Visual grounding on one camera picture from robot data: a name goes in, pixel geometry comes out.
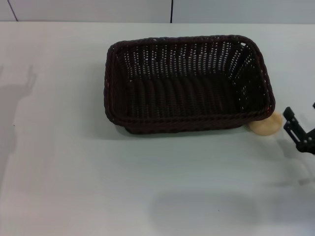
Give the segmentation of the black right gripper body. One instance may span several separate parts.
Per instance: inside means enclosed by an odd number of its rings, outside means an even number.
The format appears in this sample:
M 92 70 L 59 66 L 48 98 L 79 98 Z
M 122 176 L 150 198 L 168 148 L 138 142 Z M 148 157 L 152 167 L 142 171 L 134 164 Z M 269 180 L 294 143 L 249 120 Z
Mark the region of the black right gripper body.
M 299 152 L 307 152 L 315 155 L 315 130 L 311 130 L 308 133 L 298 135 L 299 142 L 296 148 Z

